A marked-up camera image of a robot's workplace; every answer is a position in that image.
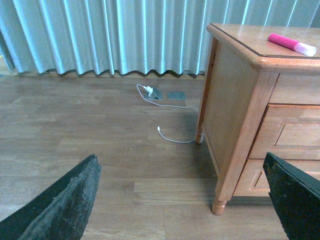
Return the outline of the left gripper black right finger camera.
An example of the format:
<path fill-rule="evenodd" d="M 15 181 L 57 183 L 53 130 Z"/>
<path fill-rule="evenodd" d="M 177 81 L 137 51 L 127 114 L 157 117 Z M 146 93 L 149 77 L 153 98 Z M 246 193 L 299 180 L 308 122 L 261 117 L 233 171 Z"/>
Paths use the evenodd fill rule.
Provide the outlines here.
<path fill-rule="evenodd" d="M 290 240 L 320 238 L 320 181 L 271 152 L 263 170 L 269 196 Z"/>

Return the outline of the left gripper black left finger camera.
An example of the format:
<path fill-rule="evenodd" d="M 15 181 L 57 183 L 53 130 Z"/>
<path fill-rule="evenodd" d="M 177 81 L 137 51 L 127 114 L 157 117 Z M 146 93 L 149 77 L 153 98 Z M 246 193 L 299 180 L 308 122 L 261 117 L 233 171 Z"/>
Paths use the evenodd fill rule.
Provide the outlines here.
<path fill-rule="evenodd" d="M 84 234 L 101 176 L 88 156 L 50 187 L 0 222 L 2 240 L 79 240 Z"/>

